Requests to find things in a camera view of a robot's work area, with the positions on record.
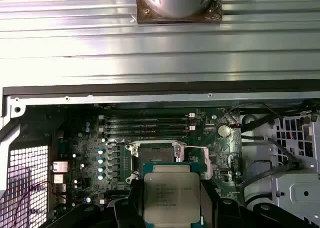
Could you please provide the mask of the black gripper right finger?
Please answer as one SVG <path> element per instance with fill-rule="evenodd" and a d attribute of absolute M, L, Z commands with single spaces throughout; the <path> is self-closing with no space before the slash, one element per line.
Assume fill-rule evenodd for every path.
<path fill-rule="evenodd" d="M 201 215 L 206 228 L 318 228 L 319 225 L 271 203 L 255 204 L 248 210 L 236 201 L 221 198 L 212 180 L 200 182 Z"/>

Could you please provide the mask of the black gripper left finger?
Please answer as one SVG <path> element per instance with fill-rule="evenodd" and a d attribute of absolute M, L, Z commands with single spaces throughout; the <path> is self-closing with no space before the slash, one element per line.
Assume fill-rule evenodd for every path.
<path fill-rule="evenodd" d="M 114 199 L 105 208 L 82 204 L 47 224 L 48 228 L 144 228 L 144 181 L 133 180 L 127 198 Z"/>

